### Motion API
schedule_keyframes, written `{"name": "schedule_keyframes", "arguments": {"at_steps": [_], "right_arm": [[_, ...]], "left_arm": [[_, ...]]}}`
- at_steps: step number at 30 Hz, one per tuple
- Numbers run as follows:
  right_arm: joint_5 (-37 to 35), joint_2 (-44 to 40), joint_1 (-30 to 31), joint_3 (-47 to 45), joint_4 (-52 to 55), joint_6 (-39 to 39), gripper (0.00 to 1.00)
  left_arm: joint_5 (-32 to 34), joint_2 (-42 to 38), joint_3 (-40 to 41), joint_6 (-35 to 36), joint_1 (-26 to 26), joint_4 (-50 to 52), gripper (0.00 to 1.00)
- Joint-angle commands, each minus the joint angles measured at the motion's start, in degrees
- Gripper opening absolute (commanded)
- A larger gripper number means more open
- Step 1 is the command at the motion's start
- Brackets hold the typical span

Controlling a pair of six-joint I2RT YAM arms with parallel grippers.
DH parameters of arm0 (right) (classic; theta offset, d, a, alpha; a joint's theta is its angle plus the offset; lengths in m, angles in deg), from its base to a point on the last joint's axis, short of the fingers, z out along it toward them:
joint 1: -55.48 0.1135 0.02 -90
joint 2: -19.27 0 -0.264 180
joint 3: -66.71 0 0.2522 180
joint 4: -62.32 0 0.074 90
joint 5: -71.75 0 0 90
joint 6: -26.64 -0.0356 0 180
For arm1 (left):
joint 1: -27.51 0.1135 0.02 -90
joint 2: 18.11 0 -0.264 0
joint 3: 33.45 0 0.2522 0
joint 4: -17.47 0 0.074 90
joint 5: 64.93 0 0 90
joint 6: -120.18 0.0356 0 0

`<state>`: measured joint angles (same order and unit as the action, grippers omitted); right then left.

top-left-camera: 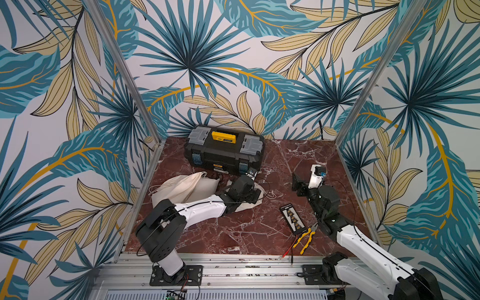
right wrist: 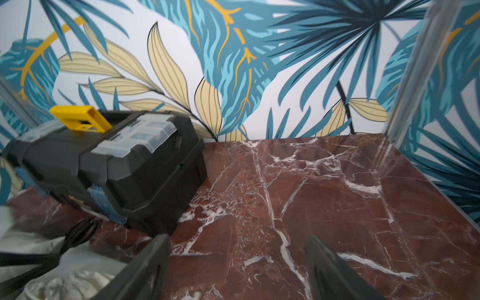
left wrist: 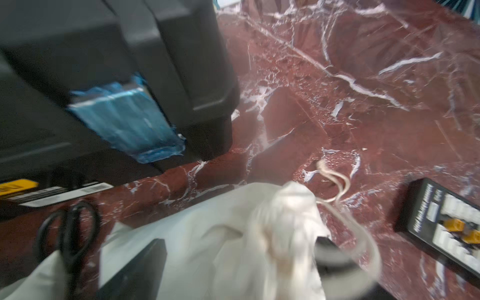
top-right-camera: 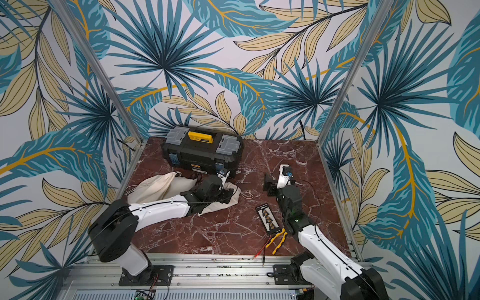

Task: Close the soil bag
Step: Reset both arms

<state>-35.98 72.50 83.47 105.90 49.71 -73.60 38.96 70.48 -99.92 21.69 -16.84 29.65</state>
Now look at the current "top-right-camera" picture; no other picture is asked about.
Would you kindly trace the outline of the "cream cloth bag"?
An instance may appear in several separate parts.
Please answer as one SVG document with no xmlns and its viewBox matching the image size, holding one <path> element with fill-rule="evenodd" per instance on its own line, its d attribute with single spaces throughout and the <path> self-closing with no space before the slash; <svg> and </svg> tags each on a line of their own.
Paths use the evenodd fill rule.
<svg viewBox="0 0 480 300">
<path fill-rule="evenodd" d="M 195 187 L 197 179 L 182 177 L 178 171 L 149 177 L 127 192 L 127 203 L 140 204 L 165 200 Z"/>
<path fill-rule="evenodd" d="M 218 198 L 218 201 L 209 204 L 197 215 L 202 216 L 207 213 L 213 213 L 216 211 L 221 211 L 230 208 L 231 206 L 237 205 L 241 190 L 238 186 L 232 182 L 226 182 L 223 186 L 222 192 Z"/>
</svg>

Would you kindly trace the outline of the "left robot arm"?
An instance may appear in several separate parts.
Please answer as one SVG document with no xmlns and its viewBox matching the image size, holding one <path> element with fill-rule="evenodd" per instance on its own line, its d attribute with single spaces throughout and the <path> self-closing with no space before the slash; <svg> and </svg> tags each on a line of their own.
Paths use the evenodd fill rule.
<svg viewBox="0 0 480 300">
<path fill-rule="evenodd" d="M 101 262 L 120 265 L 130 285 L 146 286 L 159 275 L 146 253 L 132 243 L 136 232 L 163 221 L 229 208 L 238 203 L 240 193 L 226 176 L 210 175 L 199 186 L 167 199 L 139 204 L 115 201 L 87 233 Z"/>
</svg>

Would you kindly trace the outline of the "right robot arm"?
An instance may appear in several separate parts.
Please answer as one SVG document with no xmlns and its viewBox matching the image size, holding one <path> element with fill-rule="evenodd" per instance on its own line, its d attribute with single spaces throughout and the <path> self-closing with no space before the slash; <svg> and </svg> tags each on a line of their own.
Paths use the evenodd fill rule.
<svg viewBox="0 0 480 300">
<path fill-rule="evenodd" d="M 303 199 L 294 182 L 283 172 L 277 180 L 264 175 L 263 190 L 276 198 L 287 235 L 305 249 L 291 259 L 289 271 L 278 276 L 311 284 L 331 300 L 387 300 L 379 272 L 354 262 L 321 232 L 303 211 Z"/>
</svg>

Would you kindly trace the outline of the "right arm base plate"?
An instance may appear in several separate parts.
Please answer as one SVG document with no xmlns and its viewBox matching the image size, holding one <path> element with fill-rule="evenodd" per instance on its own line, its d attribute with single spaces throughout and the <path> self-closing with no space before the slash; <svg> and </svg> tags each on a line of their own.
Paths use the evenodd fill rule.
<svg viewBox="0 0 480 300">
<path fill-rule="evenodd" d="M 275 264 L 267 276 L 273 278 L 275 285 L 278 286 L 313 285 L 301 275 L 300 268 L 292 264 Z"/>
</svg>

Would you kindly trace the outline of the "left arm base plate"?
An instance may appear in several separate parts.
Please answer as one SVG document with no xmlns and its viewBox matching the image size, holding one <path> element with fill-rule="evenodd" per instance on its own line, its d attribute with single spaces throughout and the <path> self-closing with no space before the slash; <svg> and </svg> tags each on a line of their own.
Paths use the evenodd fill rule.
<svg viewBox="0 0 480 300">
<path fill-rule="evenodd" d="M 148 266 L 139 275 L 133 276 L 122 268 L 119 286 L 170 286 L 174 269 L 172 265 Z"/>
</svg>

